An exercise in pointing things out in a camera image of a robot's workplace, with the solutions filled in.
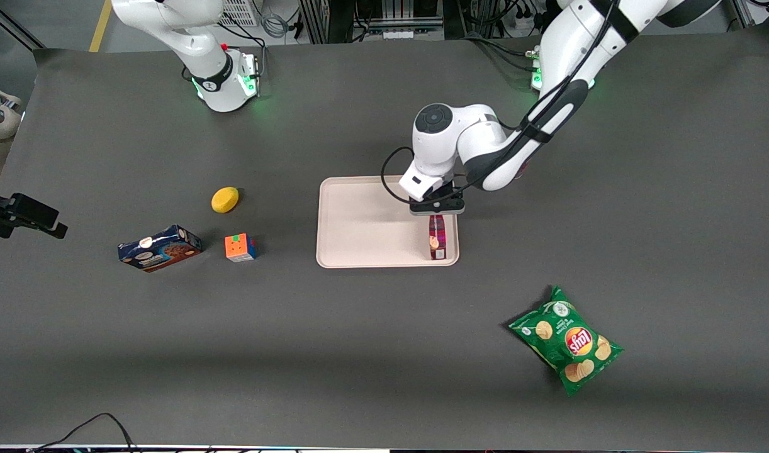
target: floor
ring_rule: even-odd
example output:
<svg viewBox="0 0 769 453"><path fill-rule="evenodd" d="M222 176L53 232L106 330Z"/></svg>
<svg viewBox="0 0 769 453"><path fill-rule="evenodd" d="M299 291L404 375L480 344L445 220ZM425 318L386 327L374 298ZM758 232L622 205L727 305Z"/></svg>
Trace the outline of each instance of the floor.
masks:
<svg viewBox="0 0 769 453"><path fill-rule="evenodd" d="M695 23L679 29L670 29L661 23L651 23L643 34L682 34L682 33L721 33L731 22L727 5L717 8ZM2 11L11 15L31 34L42 41L48 48L67 48L88 51L99 23L100 14L105 7L103 0L63 0L45 2L42 0L0 0ZM296 9L296 0L264 0L262 12L275 12L283 18L289 18ZM249 30L263 36L270 44L307 44L306 32L300 40L293 37L294 31L286 38L270 38L261 28ZM218 40L229 45L251 45L252 43L237 38L215 28ZM166 46L149 35L121 23L111 12L105 23L104 34L99 52L146 52L163 51ZM23 48L10 35L0 29L0 89L16 95L28 102L36 75L36 66L31 52ZM0 146L0 172L6 160L8 147Z"/></svg>

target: yellow sponge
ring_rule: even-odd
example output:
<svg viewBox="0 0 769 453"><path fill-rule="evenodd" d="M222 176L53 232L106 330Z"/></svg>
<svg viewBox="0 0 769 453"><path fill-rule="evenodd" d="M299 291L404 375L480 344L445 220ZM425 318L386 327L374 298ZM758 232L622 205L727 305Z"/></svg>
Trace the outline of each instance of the yellow sponge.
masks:
<svg viewBox="0 0 769 453"><path fill-rule="evenodd" d="M211 208L214 212L225 214L239 202L239 191L235 187L223 187L217 190L211 198Z"/></svg>

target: green status light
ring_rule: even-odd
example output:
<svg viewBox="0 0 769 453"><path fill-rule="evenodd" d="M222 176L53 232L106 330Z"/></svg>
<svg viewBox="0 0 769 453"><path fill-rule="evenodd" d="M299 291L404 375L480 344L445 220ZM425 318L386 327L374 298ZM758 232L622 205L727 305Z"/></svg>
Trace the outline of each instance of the green status light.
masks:
<svg viewBox="0 0 769 453"><path fill-rule="evenodd" d="M248 75L236 75L240 81L242 81L242 89L244 90L245 94L248 96L254 96L255 95L255 86L253 85L253 79L252 77L249 77Z"/></svg>
<svg viewBox="0 0 769 453"><path fill-rule="evenodd" d="M534 82L539 82L539 83L541 82L541 69L537 69L536 70L536 74L533 76L533 81ZM588 88L589 89L594 88L594 83L595 83L595 81L594 81L594 79L592 79L592 81L590 81L588 83Z"/></svg>
<svg viewBox="0 0 769 453"><path fill-rule="evenodd" d="M194 81L194 77L191 78L191 83L192 83L192 85L194 85L194 89L197 89L197 95L202 98L203 94L200 92L200 87L197 86L197 82Z"/></svg>

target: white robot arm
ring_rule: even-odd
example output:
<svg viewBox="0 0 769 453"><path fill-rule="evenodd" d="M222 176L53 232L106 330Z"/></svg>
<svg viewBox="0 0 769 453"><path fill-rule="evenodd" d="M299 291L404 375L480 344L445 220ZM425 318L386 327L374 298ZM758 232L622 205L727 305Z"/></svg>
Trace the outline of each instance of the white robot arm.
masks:
<svg viewBox="0 0 769 453"><path fill-rule="evenodd" d="M416 215L459 214L442 201L451 191L459 157L468 184L493 191L508 186L534 153L577 112L588 81L652 20L668 26L691 23L719 0L558 0L563 12L549 25L539 51L544 84L540 100L510 135L488 106L432 104L413 123L414 158L399 185Z"/></svg>
<svg viewBox="0 0 769 453"><path fill-rule="evenodd" d="M235 111L258 93L253 55L223 48L206 26L223 0L111 0L119 19L165 43L186 64L200 98L217 112Z"/></svg>

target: blue box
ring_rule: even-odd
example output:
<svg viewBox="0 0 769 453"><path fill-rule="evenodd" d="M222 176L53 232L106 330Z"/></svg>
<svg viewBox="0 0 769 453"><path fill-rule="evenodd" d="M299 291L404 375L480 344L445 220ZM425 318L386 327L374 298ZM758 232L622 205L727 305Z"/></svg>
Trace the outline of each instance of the blue box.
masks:
<svg viewBox="0 0 769 453"><path fill-rule="evenodd" d="M155 272L202 251L200 238L179 225L172 225L157 235L119 244L119 260L144 272Z"/></svg>

